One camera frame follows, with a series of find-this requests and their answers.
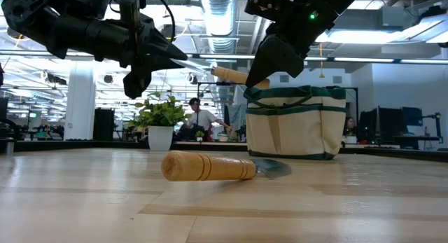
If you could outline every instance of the metal blade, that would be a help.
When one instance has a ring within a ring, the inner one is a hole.
[[[211,71],[211,67],[210,66],[206,66],[206,65],[202,65],[202,64],[198,64],[197,62],[193,62],[190,60],[175,60],[172,59],[173,62],[177,63],[178,65],[181,65],[185,68],[191,69],[193,71],[197,71],[197,72],[202,72],[202,73],[206,73],[208,71]]]
[[[270,159],[253,160],[257,172],[264,174],[267,178],[277,178],[291,174],[291,166],[286,163]]]

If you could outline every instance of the pipe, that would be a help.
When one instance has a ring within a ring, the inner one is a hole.
[[[255,43],[257,41],[258,33],[260,32],[262,17],[258,16],[255,22],[255,27],[253,28],[251,44],[249,45],[249,49],[247,50],[247,54],[252,54],[253,48],[255,47]]]
[[[165,0],[165,2],[168,4],[168,6],[196,6],[196,7],[202,7],[200,0]],[[146,5],[161,5],[163,4],[160,2],[160,0],[146,0]]]
[[[205,25],[208,35],[230,36],[234,32],[237,0],[201,0],[205,10]],[[234,53],[235,41],[210,39],[213,53]]]

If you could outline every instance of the wall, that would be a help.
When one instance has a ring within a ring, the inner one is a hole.
[[[372,65],[368,64],[351,74],[351,85],[358,88],[358,112],[370,111],[375,108],[373,97]]]
[[[324,69],[323,74],[325,78],[320,78],[321,70],[315,69],[310,71],[305,69],[297,78],[290,77],[289,83],[280,83],[280,75],[288,75],[285,72],[276,72],[272,74],[269,79],[271,80],[271,88],[282,88],[282,87],[295,87],[301,85],[313,85],[313,86],[333,86],[337,85],[340,87],[350,87],[351,86],[351,76],[345,73],[345,69]],[[333,76],[341,76],[342,84],[334,84]]]
[[[435,59],[447,59],[448,52]],[[352,73],[352,86],[359,88],[359,110],[369,111],[378,106],[421,108],[423,115],[442,114],[442,136],[448,134],[448,66],[411,64],[369,64]],[[423,128],[408,127],[415,135],[423,135],[424,127],[436,135],[435,120],[424,119]],[[447,142],[432,146],[448,147]]]

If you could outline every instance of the green trim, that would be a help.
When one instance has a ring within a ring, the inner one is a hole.
[[[294,113],[304,113],[308,111],[334,111],[334,112],[340,112],[340,113],[346,113],[347,110],[342,107],[336,107],[336,106],[322,106],[321,104],[315,104],[315,105],[309,105],[309,106],[299,106],[294,107],[290,109],[279,109],[279,110],[272,110],[272,109],[264,109],[264,108],[247,108],[246,113],[247,114],[254,114],[254,115],[262,115],[262,116],[282,116],[287,114],[294,114]]]
[[[303,160],[332,160],[335,157],[335,155],[326,152],[314,155],[274,155],[256,151],[249,151],[249,155],[268,157],[268,158],[303,159]]]
[[[331,97],[333,99],[345,99],[346,93],[344,89],[325,89],[312,86],[301,86],[298,88],[272,88],[260,90],[257,88],[247,88],[244,92],[244,97],[250,97],[253,100],[260,100],[266,98],[291,98],[291,97],[306,97],[310,95],[313,97]]]

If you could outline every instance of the ceiling duct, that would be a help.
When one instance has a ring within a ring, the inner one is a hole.
[[[165,0],[168,6],[198,6],[202,7],[200,0]],[[160,0],[146,0],[146,5],[161,5]]]
[[[211,37],[209,39],[210,50],[214,54],[235,53],[236,42],[234,39],[227,39],[232,36],[235,30],[237,0],[201,0],[205,11],[206,32]],[[228,86],[218,87],[219,101],[224,104],[231,104],[233,97],[228,93]]]

